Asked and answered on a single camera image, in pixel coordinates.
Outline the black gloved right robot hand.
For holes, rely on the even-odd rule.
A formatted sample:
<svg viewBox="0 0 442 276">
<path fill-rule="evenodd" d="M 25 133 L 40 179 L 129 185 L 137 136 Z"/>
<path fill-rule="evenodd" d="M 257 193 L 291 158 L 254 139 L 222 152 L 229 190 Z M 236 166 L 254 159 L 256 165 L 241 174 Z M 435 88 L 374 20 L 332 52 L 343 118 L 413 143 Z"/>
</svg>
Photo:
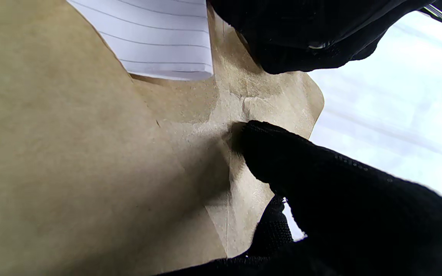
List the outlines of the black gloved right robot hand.
<svg viewBox="0 0 442 276">
<path fill-rule="evenodd" d="M 268 122 L 238 151 L 275 194 L 250 248 L 169 276 L 442 276 L 442 196 Z"/>
</svg>

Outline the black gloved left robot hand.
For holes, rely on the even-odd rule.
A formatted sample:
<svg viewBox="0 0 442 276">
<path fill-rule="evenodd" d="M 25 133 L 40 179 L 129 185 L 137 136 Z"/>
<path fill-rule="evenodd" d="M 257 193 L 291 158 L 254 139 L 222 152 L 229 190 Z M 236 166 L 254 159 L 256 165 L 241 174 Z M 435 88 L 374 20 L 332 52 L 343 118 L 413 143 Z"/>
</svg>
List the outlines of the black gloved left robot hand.
<svg viewBox="0 0 442 276">
<path fill-rule="evenodd" d="M 269 74 L 339 68 L 374 53 L 387 30 L 442 0 L 211 0 Z"/>
</svg>

